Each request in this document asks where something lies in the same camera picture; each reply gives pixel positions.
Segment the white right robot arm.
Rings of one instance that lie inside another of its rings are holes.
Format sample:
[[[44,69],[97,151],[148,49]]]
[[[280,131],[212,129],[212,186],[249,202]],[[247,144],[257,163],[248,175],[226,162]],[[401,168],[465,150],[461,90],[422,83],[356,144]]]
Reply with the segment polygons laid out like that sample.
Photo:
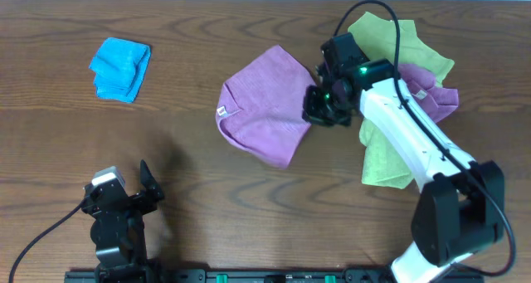
[[[412,244],[390,265],[395,282],[435,282],[449,271],[487,276],[462,261],[514,236],[504,214],[504,175],[477,163],[437,127],[433,101],[454,100],[429,71],[388,60],[325,62],[304,98],[306,120],[348,126],[357,111],[389,140],[420,190]]]

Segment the purple microfiber cloth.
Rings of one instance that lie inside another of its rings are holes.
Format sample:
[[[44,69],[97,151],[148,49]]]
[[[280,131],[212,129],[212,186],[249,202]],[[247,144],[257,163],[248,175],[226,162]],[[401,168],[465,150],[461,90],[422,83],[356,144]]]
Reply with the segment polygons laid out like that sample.
[[[216,109],[222,136],[234,147],[277,168],[287,168],[310,128],[302,118],[307,69],[273,46],[226,80]]]

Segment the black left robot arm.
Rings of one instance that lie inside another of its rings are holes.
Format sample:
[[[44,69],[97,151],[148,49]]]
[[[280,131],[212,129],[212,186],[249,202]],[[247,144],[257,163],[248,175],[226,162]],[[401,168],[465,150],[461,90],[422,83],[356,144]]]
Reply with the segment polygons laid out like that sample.
[[[160,282],[160,267],[148,259],[143,216],[158,209],[164,192],[145,161],[139,164],[142,190],[125,191],[120,171],[111,166],[95,173],[84,186],[81,211],[95,221],[90,238],[100,264],[96,282]]]

